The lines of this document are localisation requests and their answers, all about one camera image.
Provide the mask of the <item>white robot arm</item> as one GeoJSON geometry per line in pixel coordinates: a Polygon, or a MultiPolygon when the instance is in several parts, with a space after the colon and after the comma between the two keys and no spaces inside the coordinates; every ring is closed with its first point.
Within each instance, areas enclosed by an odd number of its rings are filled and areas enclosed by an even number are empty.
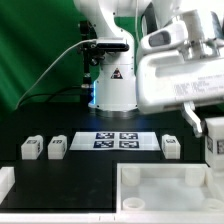
{"type": "Polygon", "coordinates": [[[196,136],[197,107],[224,101],[224,0],[73,0],[96,32],[100,65],[91,110],[181,110],[196,136]]]}

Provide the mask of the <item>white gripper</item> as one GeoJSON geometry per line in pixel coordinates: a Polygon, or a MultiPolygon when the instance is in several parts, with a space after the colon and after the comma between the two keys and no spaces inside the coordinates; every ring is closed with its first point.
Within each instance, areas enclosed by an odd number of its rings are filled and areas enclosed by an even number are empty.
{"type": "Polygon", "coordinates": [[[183,118],[200,138],[203,129],[195,106],[224,101],[224,57],[185,61],[177,50],[149,54],[138,64],[136,88],[142,113],[182,107],[183,118]]]}

